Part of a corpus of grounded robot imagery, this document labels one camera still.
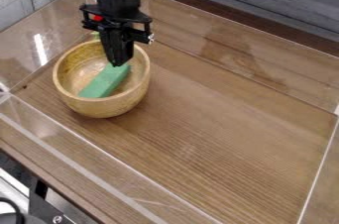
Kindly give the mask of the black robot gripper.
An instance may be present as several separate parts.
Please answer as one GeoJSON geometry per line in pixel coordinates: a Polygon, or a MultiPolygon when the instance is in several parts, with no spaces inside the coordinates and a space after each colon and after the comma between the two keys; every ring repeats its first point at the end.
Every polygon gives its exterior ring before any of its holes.
{"type": "Polygon", "coordinates": [[[94,4],[80,6],[85,29],[93,30],[93,15],[102,18],[97,31],[106,59],[113,66],[121,66],[130,60],[133,42],[149,44],[153,41],[152,18],[139,8],[140,0],[96,0],[94,4]]]}

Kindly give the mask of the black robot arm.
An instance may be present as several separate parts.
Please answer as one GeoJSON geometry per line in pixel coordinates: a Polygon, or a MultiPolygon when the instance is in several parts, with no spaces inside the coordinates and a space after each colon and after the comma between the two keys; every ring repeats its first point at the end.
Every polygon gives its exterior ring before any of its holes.
{"type": "Polygon", "coordinates": [[[96,0],[80,10],[84,28],[98,33],[108,62],[124,65],[133,57],[133,43],[153,41],[152,18],[140,11],[140,0],[96,0]]]}

